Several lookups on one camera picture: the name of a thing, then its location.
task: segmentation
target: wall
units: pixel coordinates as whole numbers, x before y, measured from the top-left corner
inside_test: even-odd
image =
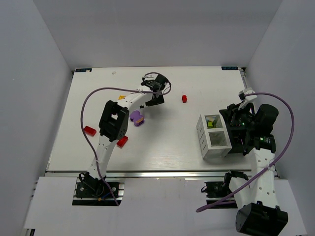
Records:
[[[289,180],[311,236],[315,235],[314,9],[312,0],[284,0],[247,68],[248,82],[256,91],[279,95],[294,111],[294,137],[277,170]],[[279,154],[289,135],[289,112],[274,99],[262,97],[260,102],[279,108],[280,115],[274,125]]]
[[[71,69],[246,66],[282,0],[34,0]]]
[[[31,0],[0,1],[1,235],[20,235],[71,72]]]

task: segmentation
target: red block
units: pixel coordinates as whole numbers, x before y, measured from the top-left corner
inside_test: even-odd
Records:
[[[87,134],[91,135],[92,137],[96,134],[96,130],[93,129],[93,128],[91,128],[91,127],[89,127],[89,126],[85,126],[85,127],[84,127],[84,131],[85,131]]]
[[[117,142],[117,145],[122,148],[122,147],[125,145],[125,143],[127,142],[127,140],[128,140],[128,137],[127,137],[127,136],[123,136],[123,138],[120,139],[120,140]]]
[[[186,102],[187,102],[187,96],[186,96],[186,95],[183,95],[183,96],[182,96],[182,101],[183,101],[183,103],[186,103]]]

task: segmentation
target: green object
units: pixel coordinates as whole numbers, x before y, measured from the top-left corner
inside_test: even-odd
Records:
[[[208,129],[212,129],[212,128],[214,128],[214,127],[213,127],[213,122],[212,122],[212,121],[207,121],[207,126],[208,126]]]

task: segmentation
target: purple block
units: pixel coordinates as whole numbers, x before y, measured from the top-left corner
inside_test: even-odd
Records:
[[[144,123],[144,117],[138,110],[135,110],[130,114],[130,120],[133,121],[135,126],[139,126]]]

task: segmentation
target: white box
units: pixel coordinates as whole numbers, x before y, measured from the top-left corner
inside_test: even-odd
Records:
[[[212,124],[212,128],[208,128],[208,122]],[[225,157],[232,149],[221,115],[201,114],[196,128],[203,159]]]

